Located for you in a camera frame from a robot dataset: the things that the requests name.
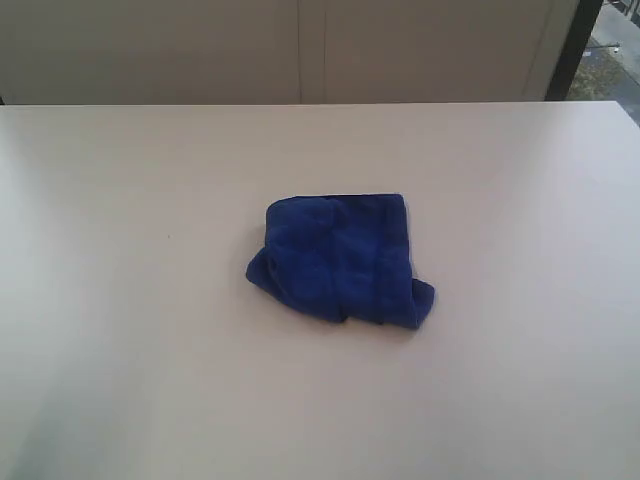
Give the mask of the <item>blue towel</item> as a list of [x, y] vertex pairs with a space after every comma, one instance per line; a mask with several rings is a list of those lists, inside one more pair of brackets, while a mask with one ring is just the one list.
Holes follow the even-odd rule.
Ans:
[[356, 318], [417, 330], [435, 300], [434, 287], [413, 275], [399, 194], [274, 202], [246, 278], [284, 305], [332, 323]]

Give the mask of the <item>black window frame post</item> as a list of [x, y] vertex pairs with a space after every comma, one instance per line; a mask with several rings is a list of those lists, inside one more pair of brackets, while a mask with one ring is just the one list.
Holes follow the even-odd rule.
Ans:
[[603, 0], [578, 2], [545, 101], [566, 99], [603, 3]]

